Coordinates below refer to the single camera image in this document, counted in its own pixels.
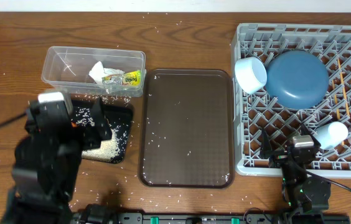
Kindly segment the small blue cup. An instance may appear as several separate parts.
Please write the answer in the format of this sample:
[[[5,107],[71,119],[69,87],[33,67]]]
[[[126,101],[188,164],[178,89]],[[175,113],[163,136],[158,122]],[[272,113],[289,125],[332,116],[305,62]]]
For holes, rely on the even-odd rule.
[[[348,134],[349,131],[345,124],[334,121],[317,128],[313,136],[321,144],[321,149],[326,151],[338,146],[347,139]]]

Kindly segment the aluminium foil ball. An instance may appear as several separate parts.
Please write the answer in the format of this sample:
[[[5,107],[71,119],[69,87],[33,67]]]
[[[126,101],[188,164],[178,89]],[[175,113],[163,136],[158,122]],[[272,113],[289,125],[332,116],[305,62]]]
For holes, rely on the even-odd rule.
[[[116,75],[107,75],[103,77],[102,84],[105,87],[106,93],[108,95],[116,95],[116,96],[125,96],[125,81],[123,80],[123,76],[120,74]]]

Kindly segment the wooden chopstick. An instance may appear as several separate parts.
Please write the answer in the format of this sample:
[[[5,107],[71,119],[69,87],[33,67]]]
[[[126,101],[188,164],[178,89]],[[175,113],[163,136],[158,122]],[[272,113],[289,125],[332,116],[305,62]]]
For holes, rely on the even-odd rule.
[[[335,83],[333,80],[332,80],[332,89],[335,90]],[[337,94],[335,93],[334,94],[334,104],[337,105],[337,103],[338,103],[338,99],[337,99]],[[340,111],[338,108],[336,109],[336,117],[337,117],[337,120],[340,120]]]
[[[340,59],[337,59],[337,65],[338,65],[338,69],[340,70],[340,83],[343,86],[342,87],[342,94],[343,94],[343,98],[345,100],[345,113],[348,117],[350,117],[350,110],[349,110],[349,104],[347,101],[347,94],[345,91],[345,86],[344,86],[344,75],[343,75],[343,71],[341,69],[341,63],[340,63]]]

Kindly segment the white tissue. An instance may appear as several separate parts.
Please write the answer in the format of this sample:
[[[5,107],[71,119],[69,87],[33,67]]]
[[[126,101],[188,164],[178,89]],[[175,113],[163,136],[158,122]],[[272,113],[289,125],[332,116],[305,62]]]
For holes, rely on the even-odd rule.
[[[118,73],[124,73],[124,71],[113,68],[104,68],[102,62],[99,61],[96,64],[94,64],[94,66],[89,72],[89,76],[92,79],[94,79],[96,84],[103,85],[101,80],[103,77]]]

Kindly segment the green snack wrapper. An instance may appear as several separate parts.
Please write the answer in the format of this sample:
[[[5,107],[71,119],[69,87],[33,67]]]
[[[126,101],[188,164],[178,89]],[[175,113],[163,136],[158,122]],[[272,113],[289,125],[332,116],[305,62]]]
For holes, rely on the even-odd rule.
[[[141,83],[142,72],[140,70],[118,74],[123,76],[125,86],[138,86]]]

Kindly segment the large blue plate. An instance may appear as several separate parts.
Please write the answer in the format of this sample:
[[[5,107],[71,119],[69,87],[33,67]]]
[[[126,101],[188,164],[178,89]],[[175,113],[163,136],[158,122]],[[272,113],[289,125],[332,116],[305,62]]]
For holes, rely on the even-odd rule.
[[[329,75],[316,56],[301,50],[283,53],[270,62],[265,86],[270,97],[291,109],[318,105],[327,92]]]

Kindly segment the light blue rice bowl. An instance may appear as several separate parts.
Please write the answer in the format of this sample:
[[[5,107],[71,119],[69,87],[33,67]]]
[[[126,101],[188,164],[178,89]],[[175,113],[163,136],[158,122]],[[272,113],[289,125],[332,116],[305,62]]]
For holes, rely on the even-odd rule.
[[[266,85],[267,73],[262,61],[256,57],[241,58],[235,62],[235,77],[241,89],[254,94]]]

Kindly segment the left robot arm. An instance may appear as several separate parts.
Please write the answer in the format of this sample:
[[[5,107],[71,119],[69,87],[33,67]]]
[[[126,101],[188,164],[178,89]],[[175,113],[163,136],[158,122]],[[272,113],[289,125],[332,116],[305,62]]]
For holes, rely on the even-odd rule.
[[[15,149],[6,211],[1,223],[70,223],[68,203],[82,160],[82,152],[98,149],[112,138],[101,98],[90,109],[93,126],[71,121],[73,105],[68,94],[46,91],[26,109],[27,137]]]

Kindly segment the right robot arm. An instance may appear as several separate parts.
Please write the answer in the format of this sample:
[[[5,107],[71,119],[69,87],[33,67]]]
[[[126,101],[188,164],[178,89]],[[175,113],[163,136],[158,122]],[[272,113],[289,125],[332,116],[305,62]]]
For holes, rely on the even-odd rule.
[[[322,211],[329,208],[330,184],[306,170],[321,145],[305,126],[301,131],[285,149],[273,149],[266,131],[261,130],[260,157],[269,160],[270,168],[281,169],[283,198],[289,204],[272,218],[272,223],[324,223]]]

